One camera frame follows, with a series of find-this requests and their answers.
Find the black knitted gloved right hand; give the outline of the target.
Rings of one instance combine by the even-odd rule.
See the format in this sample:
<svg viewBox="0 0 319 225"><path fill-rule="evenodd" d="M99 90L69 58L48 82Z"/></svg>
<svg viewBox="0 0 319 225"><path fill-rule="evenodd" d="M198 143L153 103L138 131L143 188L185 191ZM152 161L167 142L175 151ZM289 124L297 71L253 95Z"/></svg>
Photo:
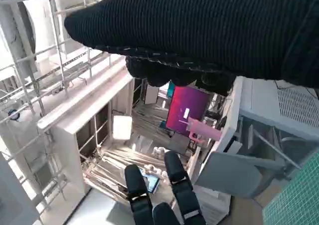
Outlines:
<svg viewBox="0 0 319 225"><path fill-rule="evenodd" d="M102 0L64 27L151 86L201 79L226 94L237 76L319 86L319 0Z"/></svg>

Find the bare black left hand blue tape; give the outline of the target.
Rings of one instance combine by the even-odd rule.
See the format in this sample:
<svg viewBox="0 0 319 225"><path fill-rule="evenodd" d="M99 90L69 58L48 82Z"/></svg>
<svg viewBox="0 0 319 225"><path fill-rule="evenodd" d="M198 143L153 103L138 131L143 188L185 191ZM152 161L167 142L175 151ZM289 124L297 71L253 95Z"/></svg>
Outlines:
<svg viewBox="0 0 319 225"><path fill-rule="evenodd" d="M198 199L178 155L169 151L164 154L164 163L175 200L185 225L205 225ZM135 224L137 225L178 225L174 211L168 203L162 202L153 207L147 187L137 165L125 168L125 181L128 201Z"/></svg>

